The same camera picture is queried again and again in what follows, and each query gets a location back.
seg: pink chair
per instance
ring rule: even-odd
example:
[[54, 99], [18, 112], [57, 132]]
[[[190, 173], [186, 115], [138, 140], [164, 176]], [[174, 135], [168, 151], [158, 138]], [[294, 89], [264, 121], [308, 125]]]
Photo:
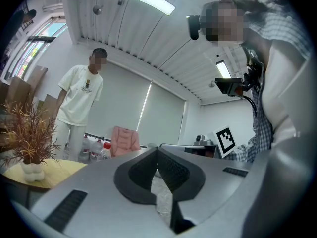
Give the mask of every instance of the pink chair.
[[124, 129], [118, 126], [113, 128], [110, 148], [112, 157], [140, 149], [139, 134], [136, 131]]

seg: plaid shirt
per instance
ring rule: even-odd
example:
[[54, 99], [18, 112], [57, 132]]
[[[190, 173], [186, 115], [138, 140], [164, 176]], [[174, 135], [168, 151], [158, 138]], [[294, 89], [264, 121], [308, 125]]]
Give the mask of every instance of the plaid shirt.
[[[278, 0], [259, 0], [267, 5], [268, 11], [261, 13], [259, 22], [250, 23], [249, 27], [260, 36], [268, 40], [282, 40], [292, 44], [299, 53], [307, 59], [312, 49], [308, 35], [303, 30], [298, 16], [290, 5]], [[248, 144], [241, 145], [228, 154], [225, 159], [253, 162], [256, 155], [271, 148], [273, 141], [272, 124], [269, 122], [262, 107], [262, 92], [264, 89], [264, 72], [260, 79], [260, 91], [251, 89], [252, 99], [257, 107], [258, 114], [253, 111], [253, 131], [255, 136]]]

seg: man in white t-shirt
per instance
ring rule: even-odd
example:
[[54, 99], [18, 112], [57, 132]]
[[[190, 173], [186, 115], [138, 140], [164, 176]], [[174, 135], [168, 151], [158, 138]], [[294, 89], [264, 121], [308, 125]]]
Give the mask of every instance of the man in white t-shirt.
[[98, 101], [103, 88], [103, 78], [98, 74], [107, 63], [107, 52], [94, 49], [89, 65], [76, 65], [59, 82], [55, 122], [56, 133], [53, 142], [60, 145], [56, 150], [57, 159], [63, 159], [64, 147], [69, 136], [69, 160], [77, 161], [82, 147], [88, 113], [94, 101]]

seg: qr code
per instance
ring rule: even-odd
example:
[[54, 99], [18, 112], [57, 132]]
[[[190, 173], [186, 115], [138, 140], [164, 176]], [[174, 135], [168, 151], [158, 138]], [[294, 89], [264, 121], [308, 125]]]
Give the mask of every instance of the qr code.
[[236, 146], [229, 128], [225, 128], [216, 134], [224, 154]]

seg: person in plaid shirt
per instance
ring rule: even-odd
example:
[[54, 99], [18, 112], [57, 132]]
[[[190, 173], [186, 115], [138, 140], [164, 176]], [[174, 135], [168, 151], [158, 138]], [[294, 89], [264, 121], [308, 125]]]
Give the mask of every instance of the person in plaid shirt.
[[202, 29], [212, 43], [234, 42], [252, 50], [262, 63], [260, 88], [251, 89], [255, 136], [225, 158], [253, 162], [256, 155], [296, 133], [278, 95], [294, 78], [312, 44], [286, 0], [221, 0], [205, 4]]

